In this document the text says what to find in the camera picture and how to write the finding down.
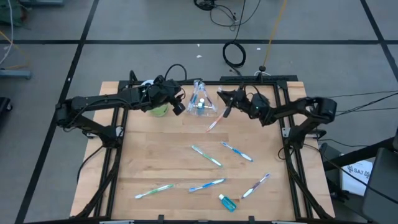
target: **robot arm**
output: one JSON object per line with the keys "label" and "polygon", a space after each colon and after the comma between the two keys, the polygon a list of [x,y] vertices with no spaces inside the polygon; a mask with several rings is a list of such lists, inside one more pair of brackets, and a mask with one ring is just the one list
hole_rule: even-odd
{"label": "robot arm", "polygon": [[119,138],[115,127],[102,126],[82,114],[86,111],[111,109],[123,107],[129,110],[148,110],[160,107],[166,103],[174,106],[174,113],[181,114],[185,107],[181,103],[182,96],[180,85],[174,80],[165,80],[159,75],[153,85],[129,86],[123,91],[113,95],[103,96],[77,96],[56,105],[57,125],[64,129],[79,128],[83,134],[99,136],[104,147],[117,147]]}
{"label": "robot arm", "polygon": [[301,148],[305,136],[320,124],[328,124],[335,119],[337,103],[328,98],[305,97],[273,108],[269,100],[260,93],[253,94],[251,101],[246,96],[243,84],[237,90],[217,93],[227,106],[224,117],[228,117],[232,108],[247,113],[250,119],[258,119],[262,126],[275,123],[278,119],[293,114],[303,114],[307,119],[299,126],[290,128],[288,142],[293,147]]}

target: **green toothbrush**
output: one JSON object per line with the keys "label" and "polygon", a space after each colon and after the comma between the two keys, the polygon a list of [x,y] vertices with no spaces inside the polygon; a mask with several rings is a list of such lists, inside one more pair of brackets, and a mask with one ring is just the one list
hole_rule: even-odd
{"label": "green toothbrush", "polygon": [[174,184],[165,185],[165,186],[163,186],[163,187],[159,187],[158,189],[150,190],[150,191],[148,191],[148,192],[146,192],[146,193],[144,193],[144,194],[136,195],[136,199],[142,198],[142,197],[145,196],[145,195],[150,195],[150,194],[154,194],[154,193],[156,193],[156,192],[160,192],[160,191],[162,191],[162,190],[170,189],[170,188],[172,188],[172,187],[174,187]]}
{"label": "green toothbrush", "polygon": [[218,162],[217,160],[213,159],[212,157],[210,157],[208,154],[205,154],[204,152],[202,152],[197,146],[193,145],[191,146],[193,150],[195,150],[196,152],[199,152],[199,154],[203,155],[205,158],[207,158],[208,160],[210,160],[211,162],[214,162],[215,164],[217,164],[219,167],[222,167],[223,165],[220,164],[220,162]]}

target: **toothbrush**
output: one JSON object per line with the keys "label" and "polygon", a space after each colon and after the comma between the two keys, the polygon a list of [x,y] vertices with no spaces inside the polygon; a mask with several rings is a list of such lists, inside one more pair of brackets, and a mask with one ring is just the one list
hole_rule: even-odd
{"label": "toothbrush", "polygon": [[206,89],[205,89],[204,86],[202,87],[202,90],[203,90],[203,92],[204,92],[204,94],[205,94],[205,97],[206,97],[207,101],[209,101],[209,103],[210,103],[211,108],[213,109],[213,111],[217,112],[216,106],[211,102],[209,96],[207,95],[207,91],[206,91]]}
{"label": "toothbrush", "polygon": [[165,186],[163,186],[163,187],[159,187],[158,189],[150,190],[150,191],[148,191],[148,192],[146,192],[146,193],[144,193],[144,194],[136,195],[136,199],[142,198],[142,197],[145,196],[145,195],[150,195],[150,194],[154,194],[154,193],[156,193],[156,192],[160,192],[160,191],[162,191],[162,190],[170,189],[170,188],[172,188],[172,187],[174,187],[174,184],[165,185]]}
{"label": "toothbrush", "polygon": [[218,118],[216,119],[216,121],[213,122],[213,123],[207,128],[206,133],[208,133],[209,131],[211,131],[211,130],[216,126],[216,124],[223,118],[223,115],[224,115],[225,110],[226,110],[226,109],[224,109],[223,112],[218,116]]}
{"label": "toothbrush", "polygon": [[206,157],[208,160],[210,160],[211,162],[214,162],[215,164],[217,164],[219,167],[222,167],[223,165],[221,165],[217,160],[211,158],[209,155],[203,153],[198,147],[196,146],[191,146],[193,150],[195,150],[196,152],[199,152],[201,155],[203,155],[204,157]]}
{"label": "toothbrush", "polygon": [[266,174],[259,182],[255,183],[252,188],[250,188],[246,193],[243,194],[242,199],[253,193],[260,186],[260,184],[263,183],[270,175],[270,173]]}
{"label": "toothbrush", "polygon": [[198,97],[198,82],[195,82],[193,84],[193,93],[192,96],[190,98],[189,104],[188,104],[188,109],[187,111],[191,111],[193,108],[193,105],[195,104],[197,97]]}
{"label": "toothbrush", "polygon": [[194,191],[197,191],[197,190],[200,190],[200,189],[205,189],[205,188],[210,187],[210,186],[213,186],[213,185],[215,185],[215,184],[219,184],[219,183],[221,183],[221,182],[224,182],[224,180],[226,180],[226,179],[215,180],[215,181],[212,181],[212,182],[210,182],[210,183],[207,183],[207,184],[205,184],[205,185],[203,185],[203,186],[201,186],[201,187],[191,187],[191,188],[189,189],[189,192],[194,192]]}
{"label": "toothbrush", "polygon": [[222,143],[223,146],[232,149],[232,151],[238,153],[239,155],[241,155],[243,158],[247,159],[248,161],[253,162],[253,160],[252,160],[248,155],[246,155],[245,153],[243,153],[243,152],[241,152],[241,151],[235,149],[234,147],[230,146],[230,145],[227,144],[226,142],[221,142],[221,143]]}

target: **wooden table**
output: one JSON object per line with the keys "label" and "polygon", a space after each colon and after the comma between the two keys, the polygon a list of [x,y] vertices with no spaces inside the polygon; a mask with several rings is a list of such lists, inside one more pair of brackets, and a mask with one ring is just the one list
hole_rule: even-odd
{"label": "wooden table", "polygon": [[[305,96],[302,82],[288,82],[288,86],[291,100]],[[104,82],[100,94],[116,93],[117,87],[118,82]],[[270,99],[271,106],[275,107],[273,87],[257,87]],[[221,100],[217,100],[217,88],[218,86],[206,87],[213,101],[219,101],[221,106]],[[188,95],[192,92],[191,86],[184,86],[184,89]],[[223,89],[233,90],[236,86],[224,86]],[[247,92],[254,92],[254,89],[247,87]],[[94,120],[109,125],[112,114],[113,110],[97,111]],[[295,115],[294,119],[299,124],[305,117]],[[187,113],[175,116],[171,110],[163,118],[155,118],[150,113],[141,111],[130,111],[112,218],[155,220],[163,214],[166,220],[247,220],[250,215],[254,215],[256,220],[294,220],[286,164],[277,157],[277,152],[282,147],[279,123],[261,127],[258,119],[250,120],[239,110],[232,110],[228,118],[222,119],[210,133],[205,133],[214,120],[215,118],[196,117]],[[254,162],[225,148],[220,144],[221,141],[242,150]],[[313,139],[307,139],[305,143],[318,147]],[[220,161],[223,168],[220,169],[191,149],[192,144]],[[99,139],[88,140],[85,157],[100,145]],[[80,212],[96,192],[104,152],[105,150],[83,168],[71,215]],[[334,216],[320,154],[307,146],[304,146],[301,154],[308,189],[326,212]],[[248,198],[240,199],[266,172],[271,173],[268,181]],[[222,184],[194,193],[188,192],[190,187],[223,177],[227,181]],[[134,198],[137,194],[166,184],[176,186],[142,199]],[[297,189],[304,217],[302,194]],[[219,194],[227,195],[236,202],[238,208],[235,212],[231,213],[224,208],[218,199]],[[105,213],[107,201],[108,192],[104,194],[101,214]]]}

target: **floor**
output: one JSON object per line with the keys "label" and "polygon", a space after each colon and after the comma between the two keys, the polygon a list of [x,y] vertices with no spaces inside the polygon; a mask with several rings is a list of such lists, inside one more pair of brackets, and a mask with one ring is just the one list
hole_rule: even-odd
{"label": "floor", "polygon": [[[245,18],[256,3],[247,2]],[[218,4],[237,15],[241,12],[242,0],[218,0]],[[239,69],[242,74],[253,75],[262,63],[267,49],[262,40],[269,38],[281,5],[282,1],[262,0],[256,14],[242,25],[238,39],[247,43],[243,44],[247,59]],[[369,7],[368,14],[363,5]],[[297,75],[309,96],[398,90],[397,7],[395,0],[288,0],[267,72]],[[214,16],[219,22],[229,22],[220,12]],[[0,29],[10,36],[9,27]],[[184,65],[189,78],[218,80],[234,75],[221,51],[235,34],[214,25],[208,12],[192,1],[65,0],[63,7],[33,8],[26,25],[14,33],[15,43],[30,57],[33,77],[0,80],[0,96],[11,98],[14,105],[0,132],[1,223],[69,216],[87,140],[79,131],[53,130],[50,124],[59,99],[96,95],[101,82],[126,80],[131,69],[139,80],[150,79],[173,63]],[[227,55],[233,62],[240,60],[240,52],[233,47]],[[1,66],[24,60],[13,50]],[[181,75],[176,70],[174,78]],[[339,110],[348,110],[387,95],[335,100]],[[398,97],[391,97],[369,109],[397,104]],[[396,110],[350,113],[323,129],[328,139],[373,144],[394,135],[396,114]],[[329,143],[342,152],[355,150]],[[38,183],[35,187],[33,181],[25,196],[40,152],[40,159],[45,158],[48,144]]]}

